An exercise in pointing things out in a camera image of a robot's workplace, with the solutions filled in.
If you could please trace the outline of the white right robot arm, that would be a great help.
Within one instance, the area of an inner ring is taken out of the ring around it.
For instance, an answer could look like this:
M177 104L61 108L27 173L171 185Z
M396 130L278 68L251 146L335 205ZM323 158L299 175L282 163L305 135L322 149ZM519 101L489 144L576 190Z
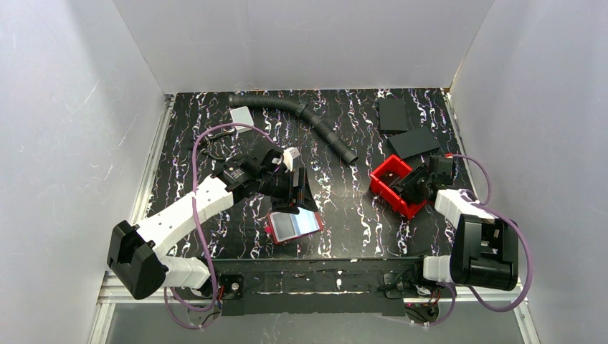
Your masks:
M518 279L514 229L481 209L472 191L455 189L454 179L454 159L431 156L400 183L403 189L399 194L405 201L430 202L455 230L450 254L422 257L411 280L422 285L443 282L512 290Z

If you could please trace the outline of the black pliers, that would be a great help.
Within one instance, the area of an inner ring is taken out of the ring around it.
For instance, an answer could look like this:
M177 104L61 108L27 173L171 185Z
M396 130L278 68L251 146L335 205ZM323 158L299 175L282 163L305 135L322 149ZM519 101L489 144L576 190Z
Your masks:
M221 130L219 133L206 135L199 144L200 154L205 155L207 158L216 162L225 162L227 157L218 154L219 144L223 139L233 137L235 134L236 133L233 130Z

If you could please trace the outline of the black flat pad lower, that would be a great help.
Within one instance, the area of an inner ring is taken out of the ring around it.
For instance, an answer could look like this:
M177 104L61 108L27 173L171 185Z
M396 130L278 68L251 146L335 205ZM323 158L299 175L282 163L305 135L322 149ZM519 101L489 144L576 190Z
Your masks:
M388 137L388 144L394 154L401 159L435 151L440 147L432 131L427 127Z

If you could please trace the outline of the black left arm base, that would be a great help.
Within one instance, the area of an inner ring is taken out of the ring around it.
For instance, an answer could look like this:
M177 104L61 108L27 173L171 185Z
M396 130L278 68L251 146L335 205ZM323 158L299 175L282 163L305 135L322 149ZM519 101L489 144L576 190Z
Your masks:
M218 297L220 301L241 300L244 294L244 276L242 274L221 274L217 277ZM209 300L212 296L212 279L209 278L201 288L176 288L178 294L186 299Z

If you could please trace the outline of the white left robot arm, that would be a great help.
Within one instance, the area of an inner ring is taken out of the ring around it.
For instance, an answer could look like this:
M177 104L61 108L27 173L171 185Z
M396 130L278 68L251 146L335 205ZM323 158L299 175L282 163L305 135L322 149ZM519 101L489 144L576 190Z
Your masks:
M173 245L208 219L256 194L271 198L271 209L283 214L317 211L297 148L256 148L220 163L194 190L152 217L112 230L108 266L131 296L142 300L162 287L200 290L219 286L210 253L206 259L170 257Z

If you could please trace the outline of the black flat pad upper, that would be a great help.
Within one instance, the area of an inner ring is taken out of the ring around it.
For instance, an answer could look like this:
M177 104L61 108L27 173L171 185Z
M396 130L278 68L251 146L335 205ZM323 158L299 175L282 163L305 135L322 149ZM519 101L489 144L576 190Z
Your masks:
M405 133L409 130L406 107L402 99L379 98L378 114L380 133Z

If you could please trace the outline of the small grey box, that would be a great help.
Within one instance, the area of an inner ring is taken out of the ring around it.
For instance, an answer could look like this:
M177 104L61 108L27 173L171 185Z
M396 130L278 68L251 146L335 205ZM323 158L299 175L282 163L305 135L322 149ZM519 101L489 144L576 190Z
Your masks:
M229 111L233 123L245 124L245 126L235 126L238 133L250 131L255 125L251 112L247 106L232 108Z

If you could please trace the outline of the red plastic tray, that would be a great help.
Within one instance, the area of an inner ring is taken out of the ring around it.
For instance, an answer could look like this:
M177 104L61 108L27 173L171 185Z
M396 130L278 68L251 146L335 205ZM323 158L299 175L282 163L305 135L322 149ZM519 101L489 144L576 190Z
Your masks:
M421 167L412 168L399 156L390 155L369 174L370 191L385 200L393 211L411 220L427 202L417 191L415 177Z

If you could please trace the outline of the red card holder wallet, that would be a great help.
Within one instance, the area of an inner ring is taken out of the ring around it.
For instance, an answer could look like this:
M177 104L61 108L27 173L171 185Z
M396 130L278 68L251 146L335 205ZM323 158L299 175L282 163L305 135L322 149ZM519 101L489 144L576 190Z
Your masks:
M324 230L318 212L299 210L298 214L271 212L267 215L265 232L275 244L282 244Z

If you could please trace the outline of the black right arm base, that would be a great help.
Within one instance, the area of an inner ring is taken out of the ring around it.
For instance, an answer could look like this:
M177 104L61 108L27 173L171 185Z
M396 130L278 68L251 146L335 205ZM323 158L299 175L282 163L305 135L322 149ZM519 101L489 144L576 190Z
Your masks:
M405 305L406 316L410 325L430 327L446 321L455 309L455 287L446 282L433 282L416 276L412 269L399 273L388 273L383 276L383 282L376 288L385 298L390 300L418 297L422 302L410 302ZM447 312L441 315L439 301L442 293L446 292L451 301Z

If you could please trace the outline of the black flat pad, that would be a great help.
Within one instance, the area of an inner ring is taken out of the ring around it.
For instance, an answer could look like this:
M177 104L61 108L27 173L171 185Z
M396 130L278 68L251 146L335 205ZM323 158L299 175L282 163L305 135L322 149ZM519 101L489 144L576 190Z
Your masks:
M402 99L379 98L378 114L380 133L405 133L409 130L406 107Z
M388 137L388 144L394 154L401 159L435 151L440 147L432 131L427 127Z

